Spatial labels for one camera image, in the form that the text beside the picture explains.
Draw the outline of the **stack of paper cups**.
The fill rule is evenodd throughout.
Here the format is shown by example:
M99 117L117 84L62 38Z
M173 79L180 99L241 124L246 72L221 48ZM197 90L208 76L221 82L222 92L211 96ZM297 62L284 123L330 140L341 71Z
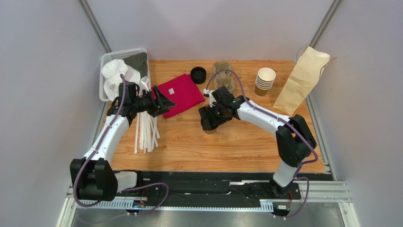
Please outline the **stack of paper cups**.
M265 96L267 92L272 88L275 79L276 72L273 69L259 69L255 79L255 94L257 96Z

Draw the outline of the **brown paper coffee cup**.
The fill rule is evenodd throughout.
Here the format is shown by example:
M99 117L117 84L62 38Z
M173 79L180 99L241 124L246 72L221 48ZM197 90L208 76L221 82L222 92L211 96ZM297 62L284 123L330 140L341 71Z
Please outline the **brown paper coffee cup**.
M205 132L206 134L211 135L211 134L214 134L214 133L216 132L216 129L214 129L214 130L205 130L204 132Z

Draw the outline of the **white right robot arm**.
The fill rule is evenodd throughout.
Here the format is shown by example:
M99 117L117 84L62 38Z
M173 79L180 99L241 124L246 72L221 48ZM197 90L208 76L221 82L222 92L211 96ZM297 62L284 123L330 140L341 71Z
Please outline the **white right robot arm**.
M204 89L203 95L209 99L209 104L199 109L205 133L238 119L254 124L276 138L281 163L272 177L272 183L279 188L288 187L303 161L317 146L304 117L272 112L249 98L234 97L224 86L216 90Z

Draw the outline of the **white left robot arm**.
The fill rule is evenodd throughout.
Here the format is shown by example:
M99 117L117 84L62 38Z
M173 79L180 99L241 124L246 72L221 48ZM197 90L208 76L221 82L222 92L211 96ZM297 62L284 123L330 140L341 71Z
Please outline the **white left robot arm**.
M95 206L112 201L120 192L140 190L136 171L115 173L110 161L137 114L157 117L175 105L156 86L151 91L140 91L135 82L124 80L119 85L118 97L107 112L100 135L83 158L74 159L70 164L73 196L78 205L86 207L83 201L92 201Z

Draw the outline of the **stack of black cup lids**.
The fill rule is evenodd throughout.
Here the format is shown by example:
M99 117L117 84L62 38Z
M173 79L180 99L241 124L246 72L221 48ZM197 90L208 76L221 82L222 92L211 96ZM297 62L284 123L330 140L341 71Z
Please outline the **stack of black cup lids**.
M202 84L207 77L207 71L203 67L194 67L190 72L191 80L195 84Z

